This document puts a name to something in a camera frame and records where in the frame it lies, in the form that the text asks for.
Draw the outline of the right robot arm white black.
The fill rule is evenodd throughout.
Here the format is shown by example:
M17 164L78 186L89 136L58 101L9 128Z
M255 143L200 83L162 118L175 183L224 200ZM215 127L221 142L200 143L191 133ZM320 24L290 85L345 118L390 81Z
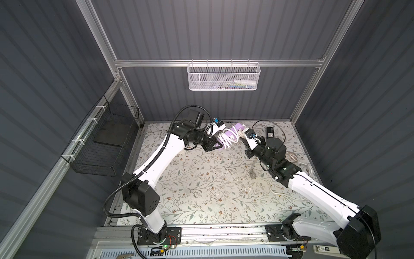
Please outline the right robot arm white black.
M376 210L360 207L343 199L309 177L300 167L286 160L286 147L277 138L243 137L248 158L256 157L262 169L276 182L309 200L325 212L332 223L292 213L282 222L280 233L288 241L310 237L336 245L351 259L366 259L376 252L381 231Z

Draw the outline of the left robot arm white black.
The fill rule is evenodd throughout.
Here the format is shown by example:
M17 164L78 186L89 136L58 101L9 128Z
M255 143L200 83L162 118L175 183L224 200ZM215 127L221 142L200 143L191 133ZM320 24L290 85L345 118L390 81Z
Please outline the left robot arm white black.
M215 134L225 129L220 118L213 118L197 105L182 108L172 120L167 135L149 159L122 185L124 202L133 209L133 216L140 218L144 227L161 235L167 227L158 209L160 196L156 184L172 160L190 143L209 152L217 147Z

